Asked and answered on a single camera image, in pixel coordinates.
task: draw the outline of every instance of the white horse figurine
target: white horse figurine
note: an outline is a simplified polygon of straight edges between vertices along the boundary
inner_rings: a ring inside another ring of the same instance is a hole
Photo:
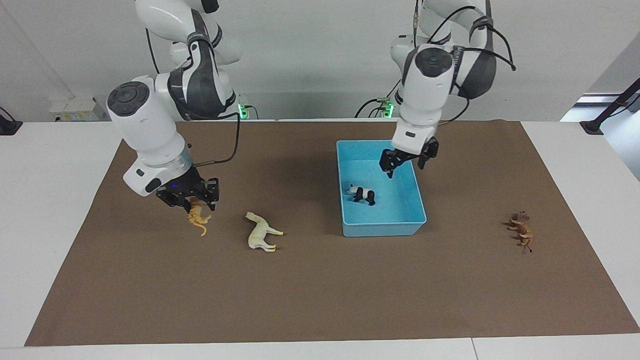
[[[284,235],[284,233],[269,227],[267,220],[264,220],[252,212],[247,212],[244,217],[255,222],[255,229],[253,229],[249,235],[249,247],[252,249],[261,248],[266,252],[274,252],[276,250],[276,245],[267,244],[264,241],[264,237],[267,236],[267,234],[281,236]]]

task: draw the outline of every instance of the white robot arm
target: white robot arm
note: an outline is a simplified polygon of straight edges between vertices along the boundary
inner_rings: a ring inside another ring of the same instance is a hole
[[[216,55],[232,63],[239,60],[241,50],[233,41],[223,41],[220,26],[211,39],[202,18],[202,13],[217,9],[217,0],[137,0],[136,11],[144,25],[173,41],[172,58],[179,66],[155,80],[141,76],[124,83],[107,99],[111,120],[138,153],[124,181],[139,195],[155,192],[167,205],[186,211],[191,197],[214,210],[218,179],[200,177],[174,122],[240,117],[236,93],[229,77],[218,69]]]
[[[402,72],[395,99],[400,119],[392,140],[394,150],[385,149],[380,167],[389,178],[405,161],[418,158],[418,165],[438,153],[435,139],[442,108],[449,94],[475,99],[491,88],[496,70],[496,57],[512,61],[493,52],[493,28],[490,0],[424,0],[419,26],[426,37],[399,36],[391,48],[391,57]],[[451,23],[469,32],[469,46],[455,45]]]

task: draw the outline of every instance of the blue bin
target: blue bin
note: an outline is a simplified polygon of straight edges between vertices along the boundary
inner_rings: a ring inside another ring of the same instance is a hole
[[[390,140],[341,140],[336,147],[344,236],[408,236],[427,222],[412,164],[398,167],[393,179],[380,169]],[[354,202],[351,184],[373,190],[376,204]]]

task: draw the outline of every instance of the white table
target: white table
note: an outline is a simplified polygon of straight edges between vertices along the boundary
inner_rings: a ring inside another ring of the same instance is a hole
[[[640,183],[578,124],[523,125],[637,321]],[[27,123],[0,137],[0,359],[640,358],[640,334],[23,348],[119,143],[110,122]]]

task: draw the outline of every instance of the animal figurine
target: animal figurine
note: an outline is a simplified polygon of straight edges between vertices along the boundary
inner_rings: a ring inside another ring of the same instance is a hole
[[[197,226],[201,228],[202,234],[200,236],[201,237],[205,236],[205,234],[207,233],[207,228],[203,224],[206,224],[209,222],[211,215],[205,218],[202,217],[201,212],[202,212],[202,206],[205,205],[204,201],[197,199],[195,197],[192,197],[189,199],[189,203],[191,204],[191,210],[189,210],[189,222],[193,226]]]
[[[267,244],[266,241],[264,241],[264,237],[267,236],[267,234],[282,236],[284,233],[269,227],[267,220],[264,220],[250,211],[247,212],[244,217],[255,222],[255,228],[249,235],[249,247],[251,249],[261,248],[266,252],[274,252],[276,250],[276,245]]]
[[[520,237],[520,242],[518,246],[524,246],[525,248],[529,248],[529,252],[533,252],[531,250],[531,241],[533,240],[533,232],[529,228],[528,221],[530,220],[529,216],[526,212],[521,211],[517,214],[514,214],[512,218],[509,219],[509,223],[515,226],[507,226],[507,229],[518,231],[518,235]]]
[[[363,188],[361,186],[353,186],[353,184],[351,184],[347,193],[350,195],[354,195],[354,202],[365,199],[369,203],[369,206],[374,206],[376,204],[376,201],[374,200],[374,198],[376,197],[376,193],[374,193],[371,189]]]

